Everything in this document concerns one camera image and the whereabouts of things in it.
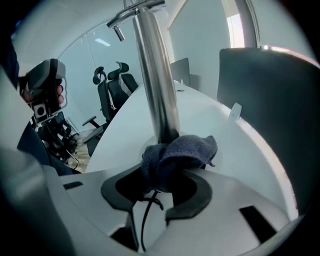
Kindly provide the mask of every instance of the black slot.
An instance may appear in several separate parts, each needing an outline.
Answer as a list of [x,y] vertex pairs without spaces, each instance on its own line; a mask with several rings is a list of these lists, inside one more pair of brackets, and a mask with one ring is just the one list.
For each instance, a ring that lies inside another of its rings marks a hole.
[[241,208],[239,211],[261,244],[277,233],[254,206]]
[[64,184],[63,187],[65,190],[70,190],[70,189],[74,189],[76,187],[79,187],[81,185],[83,185],[83,184],[80,181],[75,181],[75,182]]

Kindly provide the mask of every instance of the metal pole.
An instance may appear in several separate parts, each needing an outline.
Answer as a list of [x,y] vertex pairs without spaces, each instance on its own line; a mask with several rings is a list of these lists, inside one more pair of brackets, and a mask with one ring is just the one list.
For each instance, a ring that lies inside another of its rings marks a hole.
[[158,143],[171,143],[180,125],[168,53],[155,15],[146,7],[136,13],[133,26],[154,134]]

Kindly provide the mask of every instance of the towel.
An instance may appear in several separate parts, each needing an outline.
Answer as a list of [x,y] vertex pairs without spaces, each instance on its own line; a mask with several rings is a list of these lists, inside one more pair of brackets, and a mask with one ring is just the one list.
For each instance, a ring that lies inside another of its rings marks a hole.
[[144,180],[144,193],[151,190],[170,192],[172,177],[183,169],[200,168],[212,165],[218,151],[213,136],[201,138],[184,135],[170,144],[148,146],[142,156],[141,172]]

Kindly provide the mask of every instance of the chair armrest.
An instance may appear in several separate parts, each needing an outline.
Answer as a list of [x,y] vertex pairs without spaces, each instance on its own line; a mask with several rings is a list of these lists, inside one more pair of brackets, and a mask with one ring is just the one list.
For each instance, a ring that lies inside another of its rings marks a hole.
[[91,118],[89,118],[87,121],[85,121],[85,122],[82,124],[82,126],[85,126],[86,124],[90,123],[90,124],[92,124],[94,127],[99,128],[100,125],[97,124],[97,123],[94,121],[95,118],[97,118],[97,117],[94,115],[93,117],[91,117]]
[[88,141],[90,141],[92,138],[95,138],[97,137],[98,135],[100,135],[101,133],[103,133],[105,130],[104,130],[104,127],[103,126],[100,126],[99,128],[95,129],[94,131],[92,131],[87,137],[85,137],[82,142],[84,144],[86,144]]

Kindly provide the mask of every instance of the floor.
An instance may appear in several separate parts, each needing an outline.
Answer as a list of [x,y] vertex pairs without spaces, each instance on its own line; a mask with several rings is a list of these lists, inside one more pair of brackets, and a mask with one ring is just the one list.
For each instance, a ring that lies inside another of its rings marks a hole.
[[72,169],[75,168],[77,171],[81,173],[86,172],[86,168],[90,160],[87,146],[82,142],[82,140],[91,132],[92,132],[91,130],[84,131],[84,132],[80,132],[79,135],[75,136],[78,146],[76,147],[75,152],[72,155],[75,159],[78,160],[79,163],[72,157],[68,159],[67,165]]

